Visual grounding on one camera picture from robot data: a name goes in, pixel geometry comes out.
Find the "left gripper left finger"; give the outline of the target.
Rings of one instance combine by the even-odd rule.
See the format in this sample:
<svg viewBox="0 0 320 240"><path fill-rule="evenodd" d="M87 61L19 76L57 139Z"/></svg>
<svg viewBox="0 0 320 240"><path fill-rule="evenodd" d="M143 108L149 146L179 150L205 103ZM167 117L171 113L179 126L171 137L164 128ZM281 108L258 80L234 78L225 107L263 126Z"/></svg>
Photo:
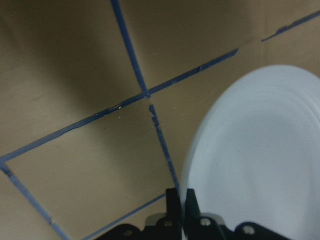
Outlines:
<svg viewBox="0 0 320 240"><path fill-rule="evenodd" d="M176 188L167 188L166 197L166 217L174 222L181 221L181 202Z"/></svg>

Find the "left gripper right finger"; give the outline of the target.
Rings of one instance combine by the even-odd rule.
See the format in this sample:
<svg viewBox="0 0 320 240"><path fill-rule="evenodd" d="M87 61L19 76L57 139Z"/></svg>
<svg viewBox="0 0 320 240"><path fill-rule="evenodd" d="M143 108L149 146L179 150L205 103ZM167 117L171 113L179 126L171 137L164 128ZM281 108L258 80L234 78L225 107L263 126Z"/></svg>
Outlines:
<svg viewBox="0 0 320 240"><path fill-rule="evenodd" d="M192 222L198 219L201 215L195 190L188 188L185 199L185 221Z"/></svg>

